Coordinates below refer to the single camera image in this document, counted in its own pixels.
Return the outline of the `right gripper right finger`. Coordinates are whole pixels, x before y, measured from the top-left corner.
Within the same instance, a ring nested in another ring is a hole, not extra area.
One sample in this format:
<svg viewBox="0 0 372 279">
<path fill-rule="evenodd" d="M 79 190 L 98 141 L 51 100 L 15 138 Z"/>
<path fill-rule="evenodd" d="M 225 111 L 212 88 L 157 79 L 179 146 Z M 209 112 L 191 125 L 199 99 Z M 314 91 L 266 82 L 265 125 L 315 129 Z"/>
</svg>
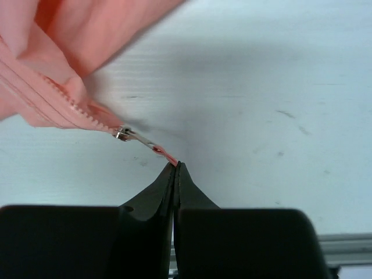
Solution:
<svg viewBox="0 0 372 279">
<path fill-rule="evenodd" d="M 222 209 L 184 163 L 174 179 L 179 278 L 330 278 L 316 232 L 297 209 Z"/>
</svg>

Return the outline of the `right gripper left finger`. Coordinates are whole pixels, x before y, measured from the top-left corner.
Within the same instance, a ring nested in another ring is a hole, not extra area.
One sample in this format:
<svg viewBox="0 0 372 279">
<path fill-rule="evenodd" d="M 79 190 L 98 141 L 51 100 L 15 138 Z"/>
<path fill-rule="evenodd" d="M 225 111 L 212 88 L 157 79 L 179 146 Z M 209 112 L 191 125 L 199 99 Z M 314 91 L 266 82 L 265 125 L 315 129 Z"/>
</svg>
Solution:
<svg viewBox="0 0 372 279">
<path fill-rule="evenodd" d="M 167 278 L 175 174 L 120 206 L 2 207 L 1 277 Z"/>
</svg>

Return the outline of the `salmon pink jacket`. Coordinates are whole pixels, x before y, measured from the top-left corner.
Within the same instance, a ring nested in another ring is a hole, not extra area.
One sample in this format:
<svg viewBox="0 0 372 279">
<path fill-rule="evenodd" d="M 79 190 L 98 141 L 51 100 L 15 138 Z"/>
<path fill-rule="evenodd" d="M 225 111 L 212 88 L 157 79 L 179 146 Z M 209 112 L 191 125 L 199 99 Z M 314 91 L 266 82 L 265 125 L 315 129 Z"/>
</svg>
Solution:
<svg viewBox="0 0 372 279">
<path fill-rule="evenodd" d="M 1 119 L 137 140 L 178 161 L 91 98 L 83 78 L 181 5 L 180 1 L 2 1 Z"/>
</svg>

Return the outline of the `front aluminium rail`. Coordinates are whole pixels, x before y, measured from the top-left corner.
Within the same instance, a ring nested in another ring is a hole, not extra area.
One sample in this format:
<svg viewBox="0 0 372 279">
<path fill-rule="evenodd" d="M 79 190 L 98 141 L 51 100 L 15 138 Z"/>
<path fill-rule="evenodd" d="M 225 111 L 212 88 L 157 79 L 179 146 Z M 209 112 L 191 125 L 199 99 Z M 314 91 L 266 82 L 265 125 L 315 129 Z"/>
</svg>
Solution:
<svg viewBox="0 0 372 279">
<path fill-rule="evenodd" d="M 332 278 L 330 270 L 371 265 L 371 234 L 316 236 L 294 232 L 176 232 L 169 278 Z"/>
</svg>

